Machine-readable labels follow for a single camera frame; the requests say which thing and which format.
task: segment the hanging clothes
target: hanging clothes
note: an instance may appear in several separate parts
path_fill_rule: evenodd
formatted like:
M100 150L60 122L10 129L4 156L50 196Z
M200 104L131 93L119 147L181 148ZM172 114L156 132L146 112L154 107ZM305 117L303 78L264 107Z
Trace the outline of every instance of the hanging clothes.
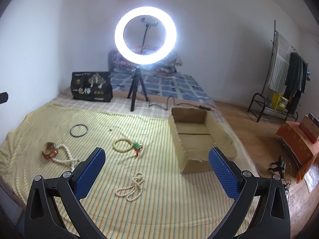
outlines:
M284 97L292 100L287 105L288 113L294 114L299 105L302 93L305 92L307 80L307 63L297 54L291 53L285 85Z
M279 94L282 94L284 89L291 52L292 46L279 32L276 32L268 86Z

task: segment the ring light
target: ring light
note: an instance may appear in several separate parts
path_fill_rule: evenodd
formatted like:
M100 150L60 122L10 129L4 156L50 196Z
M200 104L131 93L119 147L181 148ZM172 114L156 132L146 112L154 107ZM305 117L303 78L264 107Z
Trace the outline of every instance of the ring light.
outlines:
M127 47L124 41L123 35L126 25L130 22L130 20L142 15L149 15L157 18L162 22L166 31L164 45L157 52L151 55L135 54ZM166 57L174 47L175 41L176 28L172 18L166 12L155 7L139 7L129 11L122 17L115 29L115 45L118 51L127 60L140 65L156 63Z

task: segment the metal screw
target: metal screw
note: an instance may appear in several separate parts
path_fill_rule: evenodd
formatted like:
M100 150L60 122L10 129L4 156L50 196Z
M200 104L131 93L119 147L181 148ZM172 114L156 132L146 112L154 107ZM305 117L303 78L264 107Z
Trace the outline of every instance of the metal screw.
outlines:
M71 176L71 173L70 172L65 172L63 173L62 175L64 178L69 178Z
M35 178L34 178L34 180L37 182L37 181L39 181L41 179L41 175L37 175Z
M249 171L243 171L242 174L243 174L245 177L250 177L250 176L251 176L251 172L249 172Z
M280 180L280 176L279 176L278 174L275 174L273 177L274 177L274 179L275 179L276 181L279 181L279 180Z

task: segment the blue gripper pad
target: blue gripper pad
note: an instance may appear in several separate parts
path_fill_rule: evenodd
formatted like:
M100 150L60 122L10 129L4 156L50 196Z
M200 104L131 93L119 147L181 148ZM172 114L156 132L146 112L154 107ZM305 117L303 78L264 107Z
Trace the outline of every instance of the blue gripper pad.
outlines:
M73 172L73 193L77 200L84 199L89 193L93 183L105 163L105 152L96 148L86 161L79 163Z
M239 181L215 148L209 150L208 161L227 196L234 200L238 199L240 194Z

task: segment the yellow striped bedsheet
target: yellow striped bedsheet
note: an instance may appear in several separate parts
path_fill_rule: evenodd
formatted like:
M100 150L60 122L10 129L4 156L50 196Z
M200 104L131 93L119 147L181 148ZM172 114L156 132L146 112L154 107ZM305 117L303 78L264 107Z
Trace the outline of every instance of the yellow striped bedsheet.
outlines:
M70 127L77 123L89 128L81 138L69 135ZM231 129L225 129L233 135ZM135 159L133 150L114 151L112 142L119 137L142 143L140 156ZM179 173L167 119L67 108L57 103L30 113L0 148L0 175L24 202L36 175L58 177L69 170L41 155L48 141L65 144L73 158L82 161L96 147L105 150L106 163L81 203L107 238L207 238L233 203L213 171ZM63 151L57 157L67 159ZM241 169L254 169L245 154L239 154L236 163ZM134 202L116 197L115 190L130 186L138 171L145 177L141 197ZM56 201L68 230L76 234L61 200ZM248 227L255 208L256 201L239 233Z

